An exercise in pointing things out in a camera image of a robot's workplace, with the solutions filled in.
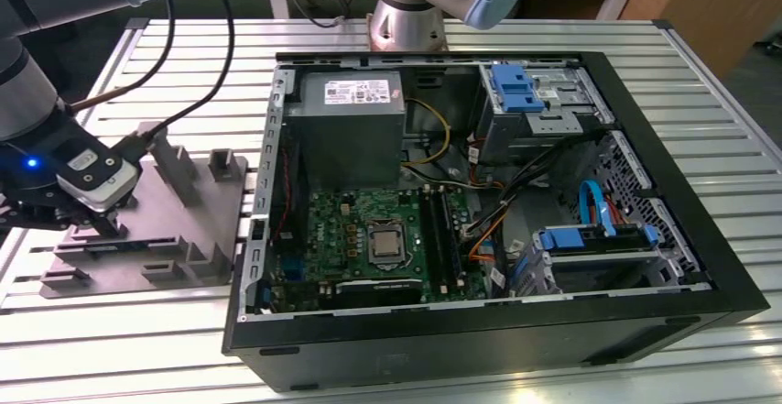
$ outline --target blue plastic tab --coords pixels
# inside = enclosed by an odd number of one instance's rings
[[[550,230],[550,232],[558,248],[582,248],[585,246],[585,240],[578,228],[558,228],[557,230]]]
[[[546,109],[535,95],[535,82],[521,65],[493,65],[491,74],[506,113],[539,113]]]
[[[609,204],[602,197],[601,185],[594,180],[585,180],[578,190],[578,212],[582,218],[582,224],[593,224],[589,219],[589,194],[596,200],[596,210],[598,211],[598,219],[594,224],[602,225],[606,230],[606,235],[616,236],[614,223],[612,222],[612,210]]]
[[[658,244],[660,244],[658,229],[653,225],[645,225],[645,233],[646,233],[646,239],[649,239],[649,244],[652,244],[652,246],[658,246]]]
[[[543,250],[546,251],[553,249],[555,246],[554,236],[551,236],[551,233],[545,230],[541,232],[541,244],[543,245]]]

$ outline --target sticker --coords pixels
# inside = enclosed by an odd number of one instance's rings
[[[326,84],[326,104],[390,104],[389,81],[333,81]]]
[[[497,267],[491,268],[491,280],[498,284],[498,287],[505,288],[505,276]]]
[[[514,242],[511,243],[511,246],[509,247],[509,253],[514,255],[515,253],[522,251],[523,248],[525,248],[525,243],[522,241],[519,241],[518,239],[514,239]]]
[[[558,99],[558,92],[554,91],[554,88],[541,88],[538,91],[538,97],[542,99]]]
[[[478,147],[470,146],[467,151],[467,160],[473,164],[478,164],[478,157],[481,157],[481,149]]]

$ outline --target slotted aluminum table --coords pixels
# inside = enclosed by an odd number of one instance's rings
[[[447,23],[453,50],[608,54],[773,308],[628,366],[567,369],[281,396],[221,353],[229,287],[46,300],[38,277],[62,233],[14,230],[0,251],[0,402],[697,402],[782,395],[782,155],[672,30],[649,22],[514,21],[489,31]],[[171,129],[194,156],[231,147],[259,162],[269,82],[279,51],[367,49],[362,23],[239,21],[227,86]],[[166,21],[127,29],[94,93],[152,66]],[[223,65],[221,20],[180,21],[171,61],[146,87],[86,116],[107,144],[140,121],[201,98]],[[254,189],[254,174],[247,189]],[[246,210],[250,211],[251,195]],[[249,222],[242,220],[239,236]]]

